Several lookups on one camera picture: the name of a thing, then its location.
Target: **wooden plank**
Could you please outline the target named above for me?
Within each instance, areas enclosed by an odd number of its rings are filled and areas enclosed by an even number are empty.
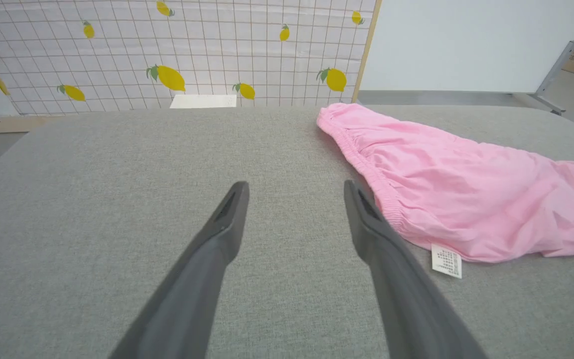
[[[44,125],[48,121],[58,119],[59,116],[23,116],[23,117],[0,117],[0,134],[9,132],[29,132],[36,127]]]
[[[364,54],[362,54],[362,61],[360,62],[360,70],[358,70],[358,80],[356,81],[355,89],[353,89],[353,98],[351,98],[351,102],[356,102],[358,100],[358,91],[360,91],[360,82],[362,82],[362,73],[365,71],[365,64],[367,64],[367,57],[369,56],[369,48],[371,47],[371,39],[373,39],[373,33],[376,31],[378,14],[380,14],[380,4],[382,4],[382,0],[376,0],[376,6],[373,9],[373,18],[371,19],[371,26],[369,27],[369,34],[367,34],[367,43],[365,44],[365,52]]]

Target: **pink fabric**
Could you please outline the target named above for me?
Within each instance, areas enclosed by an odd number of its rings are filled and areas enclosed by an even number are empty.
[[[321,109],[317,124],[411,243],[492,263],[533,252],[574,255],[574,162],[476,143],[356,104]]]

